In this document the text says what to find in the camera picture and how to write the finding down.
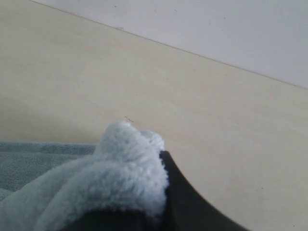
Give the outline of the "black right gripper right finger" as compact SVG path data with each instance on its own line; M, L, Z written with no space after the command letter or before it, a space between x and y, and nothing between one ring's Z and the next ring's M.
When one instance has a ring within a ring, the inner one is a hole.
M169 186L162 231L244 231L206 201L187 181L167 151L160 157L167 170Z

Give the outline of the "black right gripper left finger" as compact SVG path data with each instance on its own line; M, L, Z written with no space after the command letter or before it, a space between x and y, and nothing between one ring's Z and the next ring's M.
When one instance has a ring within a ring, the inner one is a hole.
M153 231L142 212L92 211L68 225L70 231Z

